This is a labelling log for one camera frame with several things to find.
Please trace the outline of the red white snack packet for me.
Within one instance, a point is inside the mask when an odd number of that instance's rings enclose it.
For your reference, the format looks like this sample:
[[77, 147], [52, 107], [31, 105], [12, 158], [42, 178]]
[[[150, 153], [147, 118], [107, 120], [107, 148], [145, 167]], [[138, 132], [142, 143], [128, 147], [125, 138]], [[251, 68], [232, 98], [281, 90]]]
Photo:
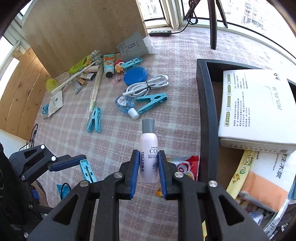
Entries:
[[177, 171], [190, 176], [194, 181], [198, 179], [199, 156], [167, 158], [167, 161], [175, 164]]

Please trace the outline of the pink lotion bottle grey cap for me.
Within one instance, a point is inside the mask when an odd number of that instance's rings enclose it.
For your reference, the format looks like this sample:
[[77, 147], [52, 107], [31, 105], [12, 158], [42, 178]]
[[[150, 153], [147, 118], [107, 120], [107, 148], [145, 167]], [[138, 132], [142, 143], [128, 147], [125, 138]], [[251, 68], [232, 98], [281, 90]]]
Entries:
[[139, 180], [146, 184], [158, 182], [158, 138], [154, 133], [155, 120], [142, 120], [142, 135], [139, 141]]

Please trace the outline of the teal clothespin pair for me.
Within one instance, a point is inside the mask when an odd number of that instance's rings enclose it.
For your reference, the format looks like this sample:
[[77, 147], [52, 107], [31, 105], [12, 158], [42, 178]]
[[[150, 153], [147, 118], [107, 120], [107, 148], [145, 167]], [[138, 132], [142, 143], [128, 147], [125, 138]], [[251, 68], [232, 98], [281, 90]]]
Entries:
[[88, 121], [87, 132], [91, 133], [95, 130], [97, 133], [101, 132], [101, 110], [99, 107], [93, 109], [93, 113]]

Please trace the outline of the white sachet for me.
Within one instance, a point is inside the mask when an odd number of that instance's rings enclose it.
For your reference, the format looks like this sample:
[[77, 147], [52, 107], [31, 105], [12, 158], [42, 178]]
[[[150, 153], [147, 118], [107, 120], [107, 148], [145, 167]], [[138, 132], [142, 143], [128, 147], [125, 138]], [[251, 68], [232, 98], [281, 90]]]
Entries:
[[46, 120], [50, 116], [52, 116], [55, 112], [57, 112], [63, 106], [63, 94], [62, 90], [58, 91], [53, 97], [50, 99], [48, 113], [44, 115], [43, 119]]

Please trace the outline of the chopsticks paper sleeve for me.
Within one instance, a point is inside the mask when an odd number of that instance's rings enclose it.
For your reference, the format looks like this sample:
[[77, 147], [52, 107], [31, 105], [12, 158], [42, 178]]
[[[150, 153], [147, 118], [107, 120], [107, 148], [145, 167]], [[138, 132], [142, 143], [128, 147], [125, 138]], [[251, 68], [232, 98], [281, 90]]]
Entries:
[[102, 75], [103, 75], [103, 64], [101, 63], [95, 78], [95, 82], [94, 82], [94, 87], [93, 90], [91, 92], [90, 95], [90, 99], [89, 99], [89, 104], [88, 104], [88, 109], [86, 112], [86, 121], [88, 122], [90, 120], [91, 114], [93, 112], [93, 109], [95, 107], [95, 103], [96, 103], [96, 99], [97, 99], [97, 94], [99, 91], [99, 87], [100, 87], [100, 82], [102, 80]]

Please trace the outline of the teal clothespin large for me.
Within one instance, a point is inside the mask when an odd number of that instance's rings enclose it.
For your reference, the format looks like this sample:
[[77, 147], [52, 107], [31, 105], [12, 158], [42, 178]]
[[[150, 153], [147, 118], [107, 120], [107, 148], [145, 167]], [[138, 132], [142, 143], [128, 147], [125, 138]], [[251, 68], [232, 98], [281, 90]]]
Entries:
[[156, 106], [164, 103], [167, 101], [167, 95], [165, 93], [153, 94], [153, 95], [146, 95], [137, 97], [135, 100], [136, 102], [147, 102], [146, 105], [142, 106], [139, 110], [139, 114], [146, 113], [147, 111], [155, 108]]

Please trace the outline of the clear sanitizer bottle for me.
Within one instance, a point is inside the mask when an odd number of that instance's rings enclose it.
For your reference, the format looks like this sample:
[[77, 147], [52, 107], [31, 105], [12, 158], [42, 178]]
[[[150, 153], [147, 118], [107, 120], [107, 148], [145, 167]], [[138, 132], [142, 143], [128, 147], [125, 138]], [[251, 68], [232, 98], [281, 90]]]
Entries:
[[121, 112], [128, 114], [133, 120], [139, 118], [139, 114], [135, 109], [134, 102], [131, 97], [119, 96], [115, 100], [115, 104]]

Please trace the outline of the blue round lid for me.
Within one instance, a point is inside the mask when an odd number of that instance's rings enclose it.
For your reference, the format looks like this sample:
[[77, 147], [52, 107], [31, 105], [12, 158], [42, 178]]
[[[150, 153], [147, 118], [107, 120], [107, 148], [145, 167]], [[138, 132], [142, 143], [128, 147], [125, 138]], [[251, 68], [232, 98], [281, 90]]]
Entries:
[[143, 67], [134, 67], [126, 71], [123, 81], [127, 86], [135, 83], [145, 82], [147, 80], [147, 71]]

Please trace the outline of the green snack packet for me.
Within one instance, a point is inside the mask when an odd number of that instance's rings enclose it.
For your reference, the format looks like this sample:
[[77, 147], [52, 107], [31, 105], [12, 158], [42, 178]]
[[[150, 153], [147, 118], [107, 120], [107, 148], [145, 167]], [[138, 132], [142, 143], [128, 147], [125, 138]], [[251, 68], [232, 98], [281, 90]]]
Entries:
[[92, 62], [92, 57], [90, 55], [87, 55], [85, 58], [83, 58], [80, 62], [78, 62], [77, 64], [73, 65], [70, 69], [69, 69], [69, 74], [75, 74], [78, 71], [80, 71], [81, 69], [87, 67], [88, 65], [90, 65]]

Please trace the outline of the patterned lighter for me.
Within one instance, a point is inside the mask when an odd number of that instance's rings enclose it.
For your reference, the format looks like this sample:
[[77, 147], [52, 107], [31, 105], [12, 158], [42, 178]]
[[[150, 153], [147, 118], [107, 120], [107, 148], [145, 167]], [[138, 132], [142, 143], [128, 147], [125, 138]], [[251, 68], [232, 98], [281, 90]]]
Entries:
[[79, 75], [79, 77], [83, 80], [93, 80], [96, 77], [96, 73], [85, 73]]

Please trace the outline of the grey white massage stick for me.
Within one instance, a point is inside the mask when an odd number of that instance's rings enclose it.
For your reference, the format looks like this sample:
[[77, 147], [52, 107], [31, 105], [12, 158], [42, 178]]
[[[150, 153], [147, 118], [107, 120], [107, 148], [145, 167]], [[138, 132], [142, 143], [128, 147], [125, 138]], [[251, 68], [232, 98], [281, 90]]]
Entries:
[[68, 85], [74, 78], [78, 77], [80, 74], [82, 74], [84, 71], [88, 70], [91, 66], [101, 63], [101, 53], [99, 50], [94, 50], [90, 56], [92, 57], [92, 62], [90, 65], [88, 65], [87, 67], [81, 69], [80, 71], [78, 71], [75, 74], [71, 74], [69, 79], [66, 80], [64, 83], [62, 83], [61, 85], [59, 85], [57, 88], [55, 88], [52, 92], [51, 95], [54, 96], [58, 91], [62, 90], [66, 85]]

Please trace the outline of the orange white tissue pack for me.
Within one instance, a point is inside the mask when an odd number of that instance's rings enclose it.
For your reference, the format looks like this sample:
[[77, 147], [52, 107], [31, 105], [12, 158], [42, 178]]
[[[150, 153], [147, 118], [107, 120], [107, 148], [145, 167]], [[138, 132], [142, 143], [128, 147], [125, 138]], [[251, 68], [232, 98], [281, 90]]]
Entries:
[[239, 196], [271, 212], [279, 212], [295, 179], [295, 153], [258, 152]]

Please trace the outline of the teal cartoon cream tube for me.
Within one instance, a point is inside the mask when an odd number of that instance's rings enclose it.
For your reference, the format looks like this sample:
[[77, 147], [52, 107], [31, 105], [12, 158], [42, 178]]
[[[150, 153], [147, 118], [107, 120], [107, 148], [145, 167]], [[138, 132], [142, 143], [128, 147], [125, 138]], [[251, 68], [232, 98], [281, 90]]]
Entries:
[[115, 54], [107, 54], [103, 56], [103, 69], [107, 78], [111, 78], [114, 75], [114, 65], [116, 61]]

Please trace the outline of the teal clothespin by toy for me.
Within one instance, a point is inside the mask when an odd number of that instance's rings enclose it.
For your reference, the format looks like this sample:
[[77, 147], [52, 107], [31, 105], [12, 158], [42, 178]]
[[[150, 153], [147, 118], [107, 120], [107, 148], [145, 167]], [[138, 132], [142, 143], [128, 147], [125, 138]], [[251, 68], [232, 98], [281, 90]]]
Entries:
[[142, 58], [138, 57], [121, 64], [121, 67], [124, 71], [128, 71], [129, 69], [140, 65], [140, 63], [142, 63]]

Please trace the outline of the white plastic bag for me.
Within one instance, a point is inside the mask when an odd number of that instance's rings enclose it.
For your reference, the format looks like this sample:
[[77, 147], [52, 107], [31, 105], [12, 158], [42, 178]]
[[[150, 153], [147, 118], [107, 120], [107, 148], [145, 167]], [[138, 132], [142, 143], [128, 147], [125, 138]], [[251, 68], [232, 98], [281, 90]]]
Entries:
[[153, 54], [156, 54], [157, 53], [157, 50], [156, 50], [153, 42], [149, 38], [149, 36], [146, 36], [145, 38], [143, 38], [143, 41], [145, 43], [145, 46], [146, 46], [149, 54], [152, 54], [153, 55]]

